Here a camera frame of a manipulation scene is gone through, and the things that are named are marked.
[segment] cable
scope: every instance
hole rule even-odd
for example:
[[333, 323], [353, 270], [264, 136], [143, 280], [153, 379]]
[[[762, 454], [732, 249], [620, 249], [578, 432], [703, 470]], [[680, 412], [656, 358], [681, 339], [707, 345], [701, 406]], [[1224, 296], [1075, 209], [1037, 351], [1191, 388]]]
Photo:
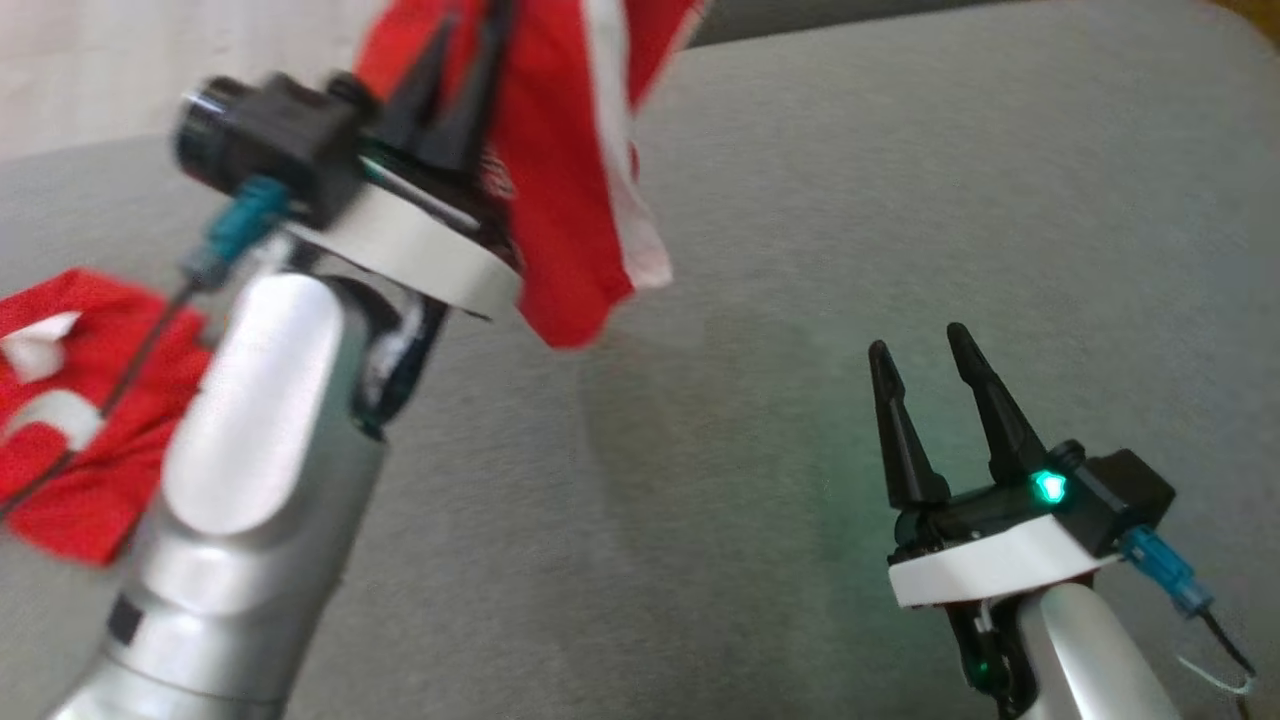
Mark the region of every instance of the cable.
[[1231, 685], [1215, 678], [1190, 660], [1178, 656], [1178, 661], [1188, 670], [1196, 673], [1217, 689], [1234, 694], [1236, 697], [1236, 710], [1240, 711], [1242, 716], [1248, 717], [1244, 696], [1253, 691], [1257, 671], [1254, 671], [1253, 664], [1244, 657], [1244, 653], [1235, 647], [1235, 643], [1226, 637], [1226, 630], [1217, 623], [1217, 619], [1213, 618], [1213, 614], [1208, 609], [1213, 602], [1213, 596], [1196, 582], [1196, 571], [1192, 566], [1174, 548], [1169, 547], [1155, 530], [1146, 525], [1133, 528], [1120, 537], [1120, 553], [1142, 574], [1156, 580], [1169, 593], [1169, 597], [1174, 601], [1174, 606], [1183, 618], [1188, 620], [1193, 618], [1204, 620], [1208, 630], [1213, 633], [1213, 638], [1222, 646], [1222, 650], [1244, 670], [1244, 683]]
[[1249, 716], [1249, 708], [1244, 703], [1244, 696], [1253, 692], [1253, 684], [1257, 680], [1258, 674], [1253, 669], [1253, 664], [1249, 662], [1247, 657], [1244, 657], [1244, 653], [1240, 652], [1238, 647], [1235, 647], [1235, 643], [1231, 642], [1231, 638], [1226, 635], [1226, 630], [1222, 629], [1222, 625], [1217, 623], [1217, 619], [1213, 618], [1213, 614], [1210, 612], [1207, 607], [1201, 612], [1198, 612], [1197, 616], [1204, 620], [1204, 624], [1208, 626], [1208, 630], [1213, 633], [1213, 638], [1217, 639], [1220, 646], [1222, 646], [1222, 650], [1225, 650], [1226, 653], [1231, 656], [1231, 660], [1234, 660], [1235, 664], [1244, 670], [1244, 683], [1239, 685], [1231, 685], [1229, 683], [1225, 683], [1211, 675], [1207, 670], [1204, 670], [1199, 665], [1196, 665], [1194, 662], [1187, 660], [1180, 655], [1178, 656], [1178, 661], [1181, 662], [1183, 666], [1190, 670], [1192, 673], [1196, 673], [1197, 675], [1203, 678], [1208, 684], [1213, 685], [1215, 688], [1225, 693], [1235, 696], [1236, 710], [1240, 712], [1242, 717], [1247, 719]]
[[1244, 669], [1244, 671], [1248, 673], [1251, 678], [1257, 676], [1257, 671], [1253, 669], [1253, 664], [1249, 662], [1248, 659], [1244, 657], [1244, 653], [1240, 652], [1238, 647], [1235, 647], [1235, 643], [1233, 643], [1231, 639], [1226, 637], [1226, 632], [1222, 629], [1222, 625], [1217, 624], [1217, 619], [1213, 618], [1213, 614], [1210, 612], [1208, 609], [1204, 609], [1204, 611], [1201, 612], [1201, 619], [1204, 620], [1206, 625], [1208, 625], [1208, 632], [1213, 633], [1213, 637], [1217, 638], [1217, 642], [1222, 646], [1222, 650], [1225, 650], [1226, 653], [1231, 656], [1231, 660], [1234, 660], [1236, 665]]
[[[151, 325], [151, 329], [147, 332], [147, 336], [142, 340], [142, 343], [138, 345], [138, 348], [133, 352], [133, 357], [129, 359], [129, 364], [125, 366], [124, 374], [122, 374], [120, 379], [115, 382], [115, 386], [111, 387], [111, 392], [108, 393], [106, 396], [106, 401], [102, 402], [102, 407], [99, 410], [99, 415], [102, 418], [104, 421], [106, 421], [111, 416], [111, 413], [120, 405], [120, 401], [124, 400], [124, 395], [137, 382], [138, 375], [142, 374], [142, 369], [146, 366], [147, 357], [151, 356], [151, 352], [155, 350], [156, 343], [160, 342], [161, 337], [164, 337], [164, 332], [169, 329], [169, 325], [173, 323], [173, 319], [178, 316], [178, 313], [180, 313], [182, 309], [186, 307], [187, 302], [191, 301], [192, 296], [195, 296], [198, 290], [200, 288], [195, 282], [188, 281], [187, 283], [183, 284], [182, 290], [179, 290], [169, 299], [169, 302], [165, 305], [164, 311], [160, 313], [160, 318], [156, 320], [154, 325]], [[3, 505], [0, 505], [0, 525], [3, 525], [4, 521], [9, 519], [9, 515], [12, 515], [14, 510], [22, 506], [23, 502], [31, 500], [33, 495], [44, 489], [45, 486], [56, 479], [58, 475], [61, 475], [63, 471], [65, 471], [67, 468], [70, 466], [70, 464], [76, 460], [78, 455], [79, 454], [73, 450], [63, 451], [63, 454], [58, 456], [58, 460], [55, 460], [54, 464], [50, 465], [47, 470], [41, 473], [36, 479], [23, 486], [18, 492], [13, 495], [13, 497], [10, 497]]]

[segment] white stripe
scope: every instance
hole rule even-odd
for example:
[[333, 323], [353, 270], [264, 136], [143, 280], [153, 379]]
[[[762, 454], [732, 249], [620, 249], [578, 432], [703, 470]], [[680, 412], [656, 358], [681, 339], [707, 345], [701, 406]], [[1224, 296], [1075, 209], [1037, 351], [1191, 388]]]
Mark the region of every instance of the white stripe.
[[51, 389], [37, 395], [22, 406], [4, 429], [0, 441], [8, 441], [22, 428], [42, 423], [67, 436], [67, 448], [79, 452], [93, 442], [102, 429], [102, 415], [83, 395], [69, 389]]
[[627, 102], [631, 35], [621, 0], [581, 0], [591, 65], [595, 131], [609, 187], [613, 227], [622, 245], [622, 265], [639, 288], [671, 283], [671, 259], [658, 237], [653, 213], [631, 176], [634, 118]]
[[67, 351], [61, 340], [81, 314], [60, 313], [0, 338], [0, 356], [9, 361], [19, 383], [51, 378], [63, 369]]

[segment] blue cable connector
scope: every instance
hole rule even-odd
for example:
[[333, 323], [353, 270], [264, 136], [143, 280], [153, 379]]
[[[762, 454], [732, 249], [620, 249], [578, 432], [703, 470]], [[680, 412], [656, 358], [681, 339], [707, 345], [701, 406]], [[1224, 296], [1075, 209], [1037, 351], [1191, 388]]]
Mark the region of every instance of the blue cable connector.
[[1183, 618], [1194, 618], [1213, 602], [1213, 596], [1196, 582], [1196, 570], [1151, 528], [1142, 525], [1121, 536], [1120, 553], [1165, 588]]
[[209, 227], [207, 242], [183, 260], [183, 273], [200, 290], [223, 287], [236, 261], [270, 234], [288, 211], [289, 190], [284, 184], [265, 176], [250, 178]]

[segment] gray fabric surface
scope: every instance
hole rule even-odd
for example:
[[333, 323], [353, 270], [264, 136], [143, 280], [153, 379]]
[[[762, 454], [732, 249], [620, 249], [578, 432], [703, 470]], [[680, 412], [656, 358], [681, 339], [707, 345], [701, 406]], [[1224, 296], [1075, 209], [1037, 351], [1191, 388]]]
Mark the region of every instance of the gray fabric surface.
[[694, 45], [961, 8], [992, 0], [714, 0]]
[[[641, 142], [677, 284], [579, 355], [449, 327], [291, 717], [992, 716], [941, 612], [893, 605], [867, 379], [883, 337], [936, 465], [983, 483], [955, 319], [1047, 442], [1174, 482], [1167, 537], [1275, 667], [1277, 82], [1243, 23], [1180, 1], [684, 55]], [[0, 295], [69, 264], [172, 287], [215, 205], [157, 140], [0, 168]], [[0, 542], [0, 715], [70, 682], [113, 585]], [[1219, 716], [1172, 660], [1203, 633], [1128, 569], [1100, 587]]]

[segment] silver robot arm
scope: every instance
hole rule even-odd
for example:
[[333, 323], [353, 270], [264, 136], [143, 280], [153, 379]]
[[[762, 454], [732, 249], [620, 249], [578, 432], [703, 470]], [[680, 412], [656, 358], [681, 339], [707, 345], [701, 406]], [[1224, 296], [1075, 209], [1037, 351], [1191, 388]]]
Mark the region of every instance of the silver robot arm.
[[1120, 620], [1091, 588], [1060, 583], [1018, 605], [1016, 637], [1034, 700], [1023, 720], [1165, 720], [1178, 707]]
[[108, 632], [54, 720], [266, 720], [337, 585], [385, 443], [355, 421], [372, 331], [340, 286], [238, 302], [138, 529]]

